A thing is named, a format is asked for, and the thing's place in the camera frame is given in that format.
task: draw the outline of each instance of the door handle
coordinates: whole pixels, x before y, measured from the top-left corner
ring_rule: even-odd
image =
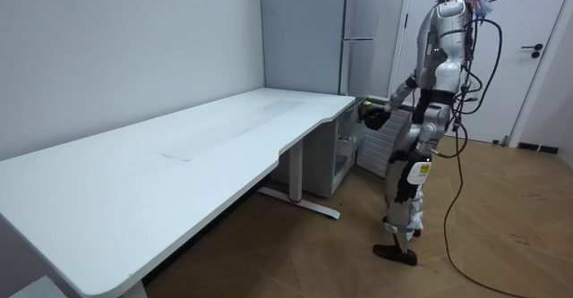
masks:
[[[535,51],[541,51],[543,49],[543,44],[540,43],[540,44],[535,44],[534,47],[521,47],[521,48],[532,48]]]

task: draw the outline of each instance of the robot leg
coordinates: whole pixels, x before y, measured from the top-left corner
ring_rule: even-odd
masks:
[[[389,161],[388,172],[386,174],[386,206],[387,216],[384,219],[384,227],[393,233],[393,245],[376,244],[372,248],[373,252],[387,260],[398,261],[410,266],[417,264],[417,257],[413,251],[408,249],[407,234],[413,230],[409,229],[411,200],[396,202],[398,195],[398,182],[407,163],[407,153],[416,143],[420,132],[420,125],[412,124],[410,119],[406,121],[396,138],[392,157]]]

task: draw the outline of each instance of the desk foot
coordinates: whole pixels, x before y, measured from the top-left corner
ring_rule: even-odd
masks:
[[[147,294],[145,294],[145,288],[143,287],[143,283],[139,281],[133,287],[131,287],[125,294],[122,294],[123,298],[147,298]]]
[[[282,193],[282,192],[278,192],[278,191],[275,191],[275,190],[271,190],[271,189],[268,188],[268,187],[261,187],[261,188],[259,189],[259,193],[263,193],[263,194],[265,194],[265,195],[272,196],[272,197],[274,197],[275,199],[283,200],[283,201],[289,202],[289,203],[291,203],[291,204],[295,204],[296,206],[299,206],[299,207],[302,207],[302,208],[305,208],[305,209],[309,209],[309,210],[312,210],[312,211],[321,213],[321,214],[323,214],[323,215],[325,215],[325,216],[327,216],[327,217],[334,218],[334,219],[336,219],[336,220],[338,220],[338,219],[340,218],[340,212],[338,212],[338,211],[336,211],[336,210],[334,210],[334,209],[329,209],[329,208],[323,207],[322,205],[314,204],[314,203],[312,203],[312,202],[310,202],[310,201],[308,201],[308,200],[301,200],[300,202],[295,203],[295,202],[292,202],[292,201],[288,198],[288,195],[286,195],[286,194],[284,194],[284,193]]]

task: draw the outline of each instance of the gray partition panel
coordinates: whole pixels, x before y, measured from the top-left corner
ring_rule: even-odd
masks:
[[[344,0],[261,0],[267,88],[338,94]]]

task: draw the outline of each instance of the doorframe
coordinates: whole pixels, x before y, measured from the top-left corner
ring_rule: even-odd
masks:
[[[394,86],[397,83],[398,76],[398,65],[400,63],[400,57],[402,54],[402,46],[404,43],[404,34],[406,28],[404,24],[406,23],[406,16],[408,15],[408,11],[410,10],[410,4],[412,0],[403,0],[402,1],[402,10],[400,12],[400,23],[398,27],[398,36],[396,37],[396,46],[394,48],[394,60],[392,62],[392,70],[390,72],[390,82],[388,85],[388,94],[387,96],[391,96],[394,92]],[[509,146],[511,148],[516,148],[523,132],[526,128],[527,119],[531,115],[533,111],[535,101],[537,100],[537,96],[541,91],[543,84],[545,83],[545,79],[549,74],[550,67],[552,65],[553,59],[557,53],[557,48],[560,45],[561,40],[565,37],[565,29],[569,24],[569,20],[573,16],[573,0],[564,0],[563,6],[561,7],[560,13],[557,16],[557,20],[555,21],[555,25],[553,26],[552,34],[549,36],[549,40],[547,43],[547,47],[543,51],[542,60],[537,67],[535,72],[534,78],[530,83],[529,90],[527,91],[526,98],[524,103],[517,115],[517,120],[513,126],[511,134],[509,136]]]

